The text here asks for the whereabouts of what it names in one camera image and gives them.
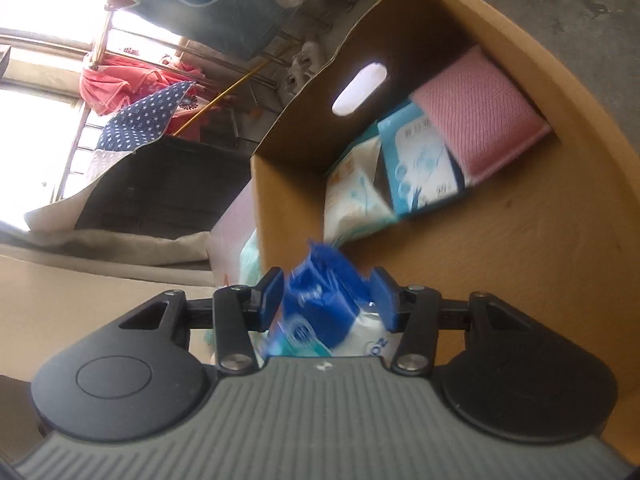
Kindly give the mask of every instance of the metal screw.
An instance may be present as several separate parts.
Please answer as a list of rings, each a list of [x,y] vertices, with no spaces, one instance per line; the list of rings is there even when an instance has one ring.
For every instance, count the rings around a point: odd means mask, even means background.
[[[222,359],[220,364],[227,370],[239,372],[240,370],[247,368],[253,362],[254,361],[248,355],[231,354]]]
[[[405,354],[398,358],[398,367],[407,372],[419,372],[427,367],[429,360],[420,354]]]

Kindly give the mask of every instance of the teal package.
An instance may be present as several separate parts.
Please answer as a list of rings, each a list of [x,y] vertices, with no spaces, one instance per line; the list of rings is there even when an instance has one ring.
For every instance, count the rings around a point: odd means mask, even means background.
[[[395,213],[407,215],[458,195],[465,187],[439,129],[414,103],[378,122]]]

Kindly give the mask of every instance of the star patterned fabric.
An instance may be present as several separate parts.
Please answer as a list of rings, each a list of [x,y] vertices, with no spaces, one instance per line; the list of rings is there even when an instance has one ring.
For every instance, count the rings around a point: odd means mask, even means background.
[[[125,156],[162,137],[176,108],[188,97],[186,93],[193,84],[193,81],[176,83],[115,114],[102,129],[86,173],[87,184]]]

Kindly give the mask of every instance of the blue fabric with white stars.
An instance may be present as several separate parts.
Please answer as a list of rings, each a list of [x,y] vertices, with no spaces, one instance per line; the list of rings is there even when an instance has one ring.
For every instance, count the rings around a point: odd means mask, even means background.
[[[133,152],[158,140],[193,81],[173,84],[120,110],[102,129],[96,150]]]

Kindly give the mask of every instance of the cardboard box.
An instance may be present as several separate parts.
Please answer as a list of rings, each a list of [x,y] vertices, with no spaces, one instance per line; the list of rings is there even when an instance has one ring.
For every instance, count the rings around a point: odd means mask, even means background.
[[[254,158],[262,264],[292,269],[322,239],[324,172],[373,120],[470,46],[509,73],[549,135],[455,204],[343,247],[368,273],[445,297],[488,290],[603,359],[620,401],[605,438],[640,462],[640,161],[580,82],[481,0],[380,0],[287,106]],[[364,66],[386,81],[353,114],[332,104]],[[441,332],[438,360],[462,350]]]

